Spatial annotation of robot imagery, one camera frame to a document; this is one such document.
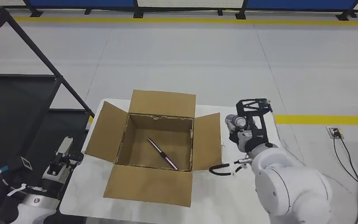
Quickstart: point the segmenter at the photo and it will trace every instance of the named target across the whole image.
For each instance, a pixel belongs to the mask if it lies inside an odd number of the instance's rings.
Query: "yellow stripe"
[[[276,124],[358,125],[358,116],[275,115]]]
[[[77,23],[197,23],[197,24],[265,24],[358,26],[358,21],[304,20],[236,20],[234,18],[91,18],[91,17],[15,17],[17,22],[77,22]]]

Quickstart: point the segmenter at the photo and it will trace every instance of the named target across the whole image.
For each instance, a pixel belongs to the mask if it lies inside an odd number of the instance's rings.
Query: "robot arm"
[[[228,115],[225,123],[230,140],[248,158],[235,163],[251,165],[257,196],[271,223],[329,223],[331,187],[320,172],[297,166],[284,148],[269,142],[263,118],[272,112],[269,102],[241,100],[236,106],[238,114]]]
[[[80,152],[69,153],[72,141],[69,137],[63,140],[55,158],[44,172],[40,186],[22,184],[21,188],[8,194],[11,196],[20,190],[30,190],[23,202],[18,205],[18,217],[12,224],[42,224],[48,216],[56,213],[61,200],[60,192],[69,174],[81,164],[84,157]]]

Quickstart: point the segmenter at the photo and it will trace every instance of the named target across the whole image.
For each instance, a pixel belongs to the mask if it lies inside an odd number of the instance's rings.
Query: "electrical outlet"
[[[342,130],[340,130],[338,127],[326,127],[327,128],[327,131],[328,131],[328,135],[330,138],[334,139],[334,134],[335,134],[335,129],[338,129],[338,131],[341,133],[341,137],[342,139],[344,139],[344,136],[343,136],[343,133],[342,133]]]

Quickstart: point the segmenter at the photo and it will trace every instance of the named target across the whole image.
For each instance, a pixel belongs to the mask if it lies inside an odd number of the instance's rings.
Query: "cardboard box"
[[[190,207],[192,171],[222,162],[220,114],[195,118],[195,101],[190,94],[134,90],[128,113],[104,102],[86,149],[115,163],[103,197]]]

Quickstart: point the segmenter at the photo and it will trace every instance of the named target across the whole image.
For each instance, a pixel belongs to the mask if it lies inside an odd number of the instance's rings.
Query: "blue barrier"
[[[249,0],[247,8],[283,10],[347,10],[354,0]]]
[[[32,6],[133,7],[133,0],[30,0]]]

